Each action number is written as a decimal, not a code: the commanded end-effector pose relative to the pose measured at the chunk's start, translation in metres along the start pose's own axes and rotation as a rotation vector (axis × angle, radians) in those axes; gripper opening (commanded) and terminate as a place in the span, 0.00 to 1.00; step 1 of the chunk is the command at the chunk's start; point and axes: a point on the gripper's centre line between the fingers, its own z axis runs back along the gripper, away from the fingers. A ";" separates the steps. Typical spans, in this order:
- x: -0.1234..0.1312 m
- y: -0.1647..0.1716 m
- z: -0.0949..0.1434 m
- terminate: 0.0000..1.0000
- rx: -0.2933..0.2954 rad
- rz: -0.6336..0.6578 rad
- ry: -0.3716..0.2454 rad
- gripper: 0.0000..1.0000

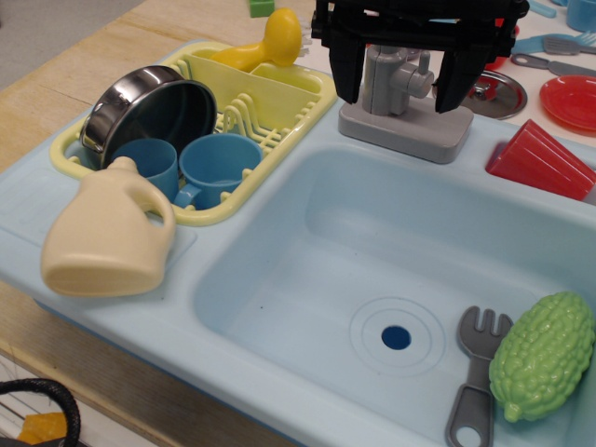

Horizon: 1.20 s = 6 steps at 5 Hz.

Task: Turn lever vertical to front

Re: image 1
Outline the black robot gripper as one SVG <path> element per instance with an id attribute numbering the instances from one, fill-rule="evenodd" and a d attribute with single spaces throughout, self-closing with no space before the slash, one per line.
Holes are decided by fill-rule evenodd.
<path id="1" fill-rule="evenodd" d="M 347 103 L 358 101 L 364 44 L 442 52 L 435 82 L 442 114 L 460 106 L 490 53 L 512 48 L 528 11 L 526 1 L 317 1 L 311 29 L 329 49 L 336 93 Z"/>

